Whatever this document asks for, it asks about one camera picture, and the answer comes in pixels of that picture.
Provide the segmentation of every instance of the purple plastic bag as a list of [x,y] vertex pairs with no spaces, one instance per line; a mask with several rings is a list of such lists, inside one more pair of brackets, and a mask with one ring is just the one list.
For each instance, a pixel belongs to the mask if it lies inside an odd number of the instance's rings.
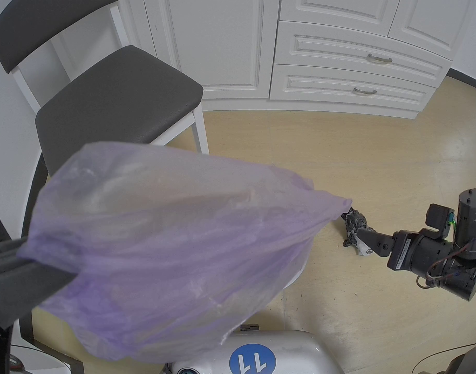
[[350,206],[274,166],[94,143],[41,190],[18,255],[78,273],[41,307],[90,353],[173,362],[263,309]]

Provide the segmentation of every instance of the gray chair backrest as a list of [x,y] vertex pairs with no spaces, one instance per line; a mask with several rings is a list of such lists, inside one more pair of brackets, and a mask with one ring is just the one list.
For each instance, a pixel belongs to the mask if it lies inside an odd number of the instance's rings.
[[10,73],[39,46],[118,0],[11,0],[0,15],[0,61]]

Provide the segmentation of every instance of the beige tile floor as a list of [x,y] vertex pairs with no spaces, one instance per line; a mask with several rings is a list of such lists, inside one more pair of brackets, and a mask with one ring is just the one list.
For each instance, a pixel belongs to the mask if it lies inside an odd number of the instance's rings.
[[[210,152],[291,169],[318,189],[353,198],[370,225],[392,234],[424,226],[430,203],[457,209],[476,186],[476,89],[445,78],[414,121],[322,112],[206,112]],[[189,131],[172,146],[194,149]],[[250,318],[264,330],[310,331],[329,345],[344,371],[408,374],[423,357],[476,342],[476,297],[421,290],[409,272],[342,247],[341,220],[316,237],[302,276]],[[159,366],[102,362],[70,328],[38,309],[36,338],[85,362],[86,374],[153,373]],[[430,358],[420,371],[445,370],[464,351]]]

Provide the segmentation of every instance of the metal handle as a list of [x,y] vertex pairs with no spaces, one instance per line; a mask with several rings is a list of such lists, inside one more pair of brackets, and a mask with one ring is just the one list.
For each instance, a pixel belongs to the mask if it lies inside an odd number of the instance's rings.
[[378,62],[383,62],[385,64],[388,64],[389,62],[392,62],[392,58],[380,58],[380,57],[376,57],[376,56],[372,55],[372,53],[368,54],[368,58],[373,59],[373,60],[378,61]]
[[359,90],[357,87],[354,87],[354,91],[356,93],[361,93],[361,94],[376,94],[377,91],[376,90],[373,90],[373,91],[364,91],[364,90]]

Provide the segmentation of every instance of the logo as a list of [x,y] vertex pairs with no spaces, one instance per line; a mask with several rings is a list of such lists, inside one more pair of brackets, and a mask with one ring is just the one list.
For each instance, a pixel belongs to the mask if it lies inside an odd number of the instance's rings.
[[240,346],[229,358],[229,369],[233,374],[272,374],[275,368],[274,353],[260,344]]

